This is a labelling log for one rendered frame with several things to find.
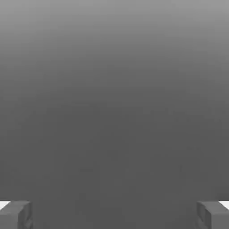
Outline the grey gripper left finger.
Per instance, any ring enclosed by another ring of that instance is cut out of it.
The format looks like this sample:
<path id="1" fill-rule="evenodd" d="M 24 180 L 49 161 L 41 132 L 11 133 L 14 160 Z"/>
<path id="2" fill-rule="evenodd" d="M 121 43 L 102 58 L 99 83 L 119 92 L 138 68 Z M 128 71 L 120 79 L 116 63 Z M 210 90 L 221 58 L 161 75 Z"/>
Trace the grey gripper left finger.
<path id="1" fill-rule="evenodd" d="M 0 229 L 34 229 L 30 201 L 0 201 Z"/>

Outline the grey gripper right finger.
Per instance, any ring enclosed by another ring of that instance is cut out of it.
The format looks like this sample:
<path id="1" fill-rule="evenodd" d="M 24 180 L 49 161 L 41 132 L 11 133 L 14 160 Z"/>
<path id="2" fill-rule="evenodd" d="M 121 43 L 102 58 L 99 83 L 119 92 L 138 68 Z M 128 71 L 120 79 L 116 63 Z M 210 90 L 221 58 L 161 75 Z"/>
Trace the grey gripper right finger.
<path id="1" fill-rule="evenodd" d="M 229 201 L 198 201 L 196 229 L 229 229 Z"/>

